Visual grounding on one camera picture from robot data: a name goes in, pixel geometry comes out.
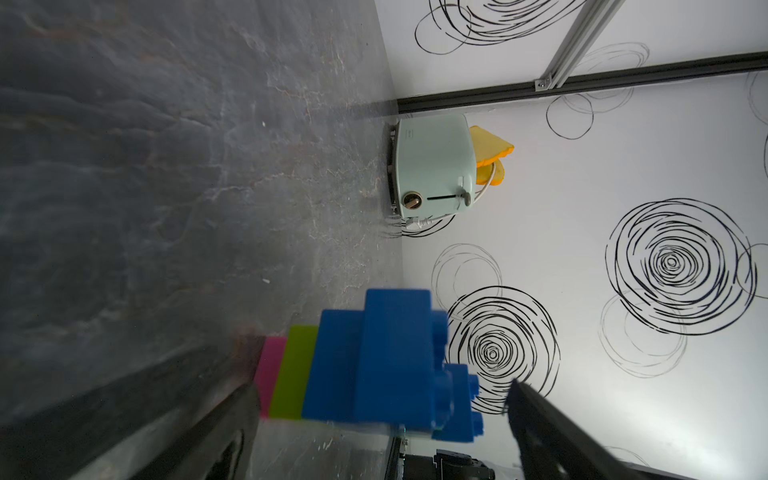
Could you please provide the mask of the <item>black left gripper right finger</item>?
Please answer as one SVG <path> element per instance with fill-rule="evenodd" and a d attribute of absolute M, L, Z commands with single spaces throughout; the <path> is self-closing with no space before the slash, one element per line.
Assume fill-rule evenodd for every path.
<path fill-rule="evenodd" d="M 526 479 L 636 477 L 529 385 L 512 382 L 506 412 Z"/>

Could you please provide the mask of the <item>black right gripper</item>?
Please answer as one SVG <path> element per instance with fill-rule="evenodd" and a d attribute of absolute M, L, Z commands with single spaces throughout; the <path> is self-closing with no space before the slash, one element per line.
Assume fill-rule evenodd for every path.
<path fill-rule="evenodd" d="M 469 455 L 437 449 L 432 456 L 408 452 L 407 438 L 395 437 L 388 450 L 386 480 L 493 480 L 495 471 Z"/>

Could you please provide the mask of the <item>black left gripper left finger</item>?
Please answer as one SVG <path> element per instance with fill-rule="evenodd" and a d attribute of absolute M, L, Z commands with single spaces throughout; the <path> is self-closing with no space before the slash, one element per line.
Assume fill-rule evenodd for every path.
<path fill-rule="evenodd" d="M 134 477 L 243 479 L 259 425 L 259 407 L 257 388 L 240 386 Z"/>

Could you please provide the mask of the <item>small blue square lego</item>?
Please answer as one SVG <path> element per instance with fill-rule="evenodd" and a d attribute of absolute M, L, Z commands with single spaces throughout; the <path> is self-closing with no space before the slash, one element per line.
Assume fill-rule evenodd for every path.
<path fill-rule="evenodd" d="M 484 433 L 482 414 L 473 410 L 472 403 L 479 395 L 479 380 L 469 373 L 466 365 L 445 364 L 443 371 L 451 378 L 452 411 L 441 428 L 434 430 L 431 438 L 453 443 L 473 443 Z"/>

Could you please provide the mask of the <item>lime green long lego brick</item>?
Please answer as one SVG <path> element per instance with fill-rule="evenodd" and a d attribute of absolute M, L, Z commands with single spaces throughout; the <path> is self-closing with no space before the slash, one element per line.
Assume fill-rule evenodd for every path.
<path fill-rule="evenodd" d="M 312 325 L 290 329 L 269 407 L 270 419 L 302 418 L 318 331 Z"/>

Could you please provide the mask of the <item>pink square lego brick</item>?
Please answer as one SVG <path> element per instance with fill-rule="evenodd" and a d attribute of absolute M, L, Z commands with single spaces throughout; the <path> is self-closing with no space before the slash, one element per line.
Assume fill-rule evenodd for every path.
<path fill-rule="evenodd" d="M 261 418 L 269 417 L 270 405 L 287 344 L 286 337 L 267 337 L 264 341 L 253 382 L 258 390 Z"/>

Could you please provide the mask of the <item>blue long lego brick front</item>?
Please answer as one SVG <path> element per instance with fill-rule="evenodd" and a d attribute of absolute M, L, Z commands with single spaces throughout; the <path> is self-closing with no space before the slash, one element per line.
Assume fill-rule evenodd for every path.
<path fill-rule="evenodd" d="M 451 416 L 452 380 L 444 370 L 447 314 L 431 293 L 371 289 L 366 294 L 353 418 L 434 431 Z"/>

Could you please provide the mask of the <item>blue long lego brick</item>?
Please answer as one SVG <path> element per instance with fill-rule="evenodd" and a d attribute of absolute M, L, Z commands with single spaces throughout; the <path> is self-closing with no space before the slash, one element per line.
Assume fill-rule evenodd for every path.
<path fill-rule="evenodd" d="M 371 289 L 366 294 L 353 418 L 434 431 L 451 416 L 452 380 L 444 370 L 447 314 L 431 293 Z"/>
<path fill-rule="evenodd" d="M 322 313 L 302 407 L 303 419 L 354 422 L 362 327 L 362 311 Z"/>

